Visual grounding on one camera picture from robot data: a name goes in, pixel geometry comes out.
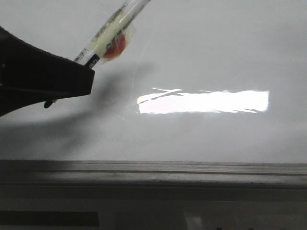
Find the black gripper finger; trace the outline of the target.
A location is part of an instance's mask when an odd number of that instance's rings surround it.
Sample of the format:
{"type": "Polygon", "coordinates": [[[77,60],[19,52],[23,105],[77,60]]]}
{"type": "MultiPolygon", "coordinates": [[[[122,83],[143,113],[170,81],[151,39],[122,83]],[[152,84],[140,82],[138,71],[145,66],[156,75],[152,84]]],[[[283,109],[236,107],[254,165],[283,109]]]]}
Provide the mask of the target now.
{"type": "Polygon", "coordinates": [[[94,71],[0,30],[0,114],[32,104],[89,95],[94,71]]]}

